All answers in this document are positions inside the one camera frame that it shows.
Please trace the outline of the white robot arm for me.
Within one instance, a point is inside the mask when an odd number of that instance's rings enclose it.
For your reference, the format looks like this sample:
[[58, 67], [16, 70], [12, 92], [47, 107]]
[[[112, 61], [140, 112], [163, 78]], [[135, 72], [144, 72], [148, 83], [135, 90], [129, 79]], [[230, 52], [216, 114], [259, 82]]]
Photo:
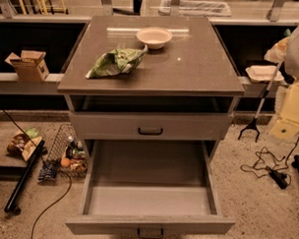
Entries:
[[285, 90], [285, 97], [269, 133], [279, 139], [290, 139], [299, 132], [299, 26], [280, 40], [264, 56], [271, 63], [284, 62], [286, 74], [295, 78]]

